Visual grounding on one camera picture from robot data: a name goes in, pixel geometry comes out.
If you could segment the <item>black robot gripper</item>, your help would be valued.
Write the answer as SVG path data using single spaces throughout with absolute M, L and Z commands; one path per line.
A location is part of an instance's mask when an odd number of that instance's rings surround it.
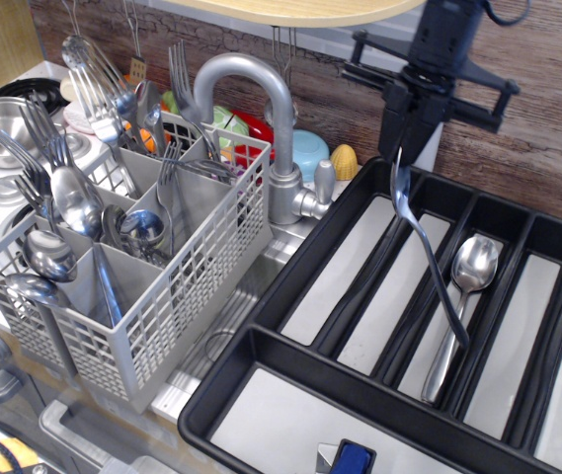
M 469 58 L 483 17 L 500 27 L 522 21 L 504 18 L 490 1 L 429 1 L 411 40 L 381 37 L 366 31 L 353 34 L 355 47 L 343 75 L 382 92 L 378 151 L 401 165 L 434 167 L 443 123 L 455 119 L 496 132 L 517 83 L 503 79 Z M 499 98 L 488 110 L 455 96 L 458 81 L 495 90 Z

